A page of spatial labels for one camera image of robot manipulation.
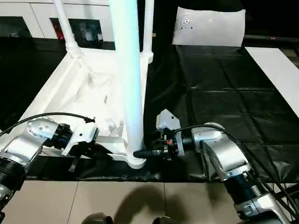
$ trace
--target black plastic sheet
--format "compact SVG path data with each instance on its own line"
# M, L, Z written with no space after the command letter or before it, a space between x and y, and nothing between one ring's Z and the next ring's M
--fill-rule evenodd
M57 40L11 41L0 47L0 128L16 122L65 54ZM241 140L282 182L299 180L299 119L244 48L164 46L149 65L144 140L157 138L156 116L170 110L181 126L217 122ZM273 160L276 169L271 169ZM39 157L28 179L60 181L210 182L217 176L201 152L173 161L148 160L131 169L125 162ZM260 175L270 181L258 167Z

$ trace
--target white pole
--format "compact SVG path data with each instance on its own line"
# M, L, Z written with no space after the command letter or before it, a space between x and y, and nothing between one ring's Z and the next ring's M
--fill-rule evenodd
M144 33L143 33L143 51L146 56L153 57L152 35L153 35L153 20L154 20L154 5L155 0L145 1L145 13L144 13Z
M109 2L128 133L127 158L129 163L139 168L138 164L144 159L133 156L133 152L140 150L143 144L137 0Z
M68 18L66 17L65 11L64 11L64 6L61 0L54 0L54 5L57 11L59 23L62 29L62 32L64 34L64 39L65 39L65 46L66 50L70 52L70 54L75 57L78 54L80 54L80 48L75 41L73 32L71 30L71 26L69 23Z

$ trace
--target cable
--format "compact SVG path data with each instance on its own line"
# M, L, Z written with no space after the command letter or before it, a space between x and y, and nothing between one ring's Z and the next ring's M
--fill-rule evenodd
M249 154L257 163L258 165L266 172L266 174L274 181L274 183L278 186L278 188L285 194L286 198L289 200L289 203L291 204L291 206L293 207L295 213L297 214L297 216L299 217L299 209L296 205L296 203L293 201L293 199L291 198L291 196L288 194L288 192L281 186L279 180L277 180L277 178L267 169L267 167L257 158L257 156L251 152L250 150L248 150L243 143L241 143L233 134L231 134L229 131L225 130L224 128L215 126L215 125L207 125L207 124L203 124L203 125L193 125L193 126L188 126L188 127L182 127L176 130L173 130L173 133L178 133L184 130L188 130L188 129L192 129L195 127L209 127L209 128L213 128L216 129L220 132L225 133L228 137L230 137L233 142L236 145L239 145L241 147L241 149L246 152L247 154Z
M266 183L263 183L264 187L275 197L274 190ZM284 207L285 210L287 210L291 217L295 217L296 219L299 219L299 216L290 208L289 204L286 204L282 198L276 198L275 199L281 204L282 207Z
M287 202L288 206L290 206L290 202L289 202L289 200L288 200L288 199L286 200L286 202Z
M86 123L90 123L90 122L95 122L94 119L88 118L88 117L84 117L82 115L78 115L78 114L74 114L74 113L64 113L64 112L51 112L51 113L41 113L41 114L37 114L28 118L25 118L23 120L20 120L19 122L15 123L14 125L11 125L9 128L5 129L4 131L2 131L0 133L0 137L2 135L4 135L5 133L8 133L9 131L11 131L14 127L19 126L22 123L25 123L29 120L32 120L34 118L40 118L43 116L53 116L53 115L64 115L64 116L71 116L71 117L76 117L76 118L81 118L83 119Z

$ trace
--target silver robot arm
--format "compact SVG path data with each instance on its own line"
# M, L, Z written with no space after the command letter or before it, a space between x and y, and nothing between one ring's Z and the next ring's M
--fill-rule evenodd
M223 128L216 123L207 124ZM206 146L210 162L231 195L240 219L273 212L282 224L290 223L272 194L255 181L254 171L244 153L226 134L198 127L192 129L192 139L197 149L200 144Z
M30 120L24 132L0 152L0 211L13 193L21 189L26 173L43 146L62 149L62 155L67 155L72 149L79 149L81 144L94 146L98 132L93 122L81 124L71 131L69 125L58 124L48 117Z
M224 129L216 123L206 123ZM180 122L168 110L157 116L157 130L161 132L160 145L154 150L138 151L134 156L148 158L163 156L171 160L173 156L183 156L185 146L192 146L197 152L204 147L204 153L209 157L220 180L234 201L234 207L242 220L253 220L268 214L276 216L282 224L290 223L279 207L275 198L256 181L254 170L250 166L242 150L223 132L210 127L194 127L192 138L183 138L179 129Z

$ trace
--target tile floor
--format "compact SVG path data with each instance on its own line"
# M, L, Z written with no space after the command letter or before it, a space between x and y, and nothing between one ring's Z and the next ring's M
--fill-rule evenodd
M4 209L4 224L80 224L103 212L116 224L233 224L239 218L221 183L26 181Z

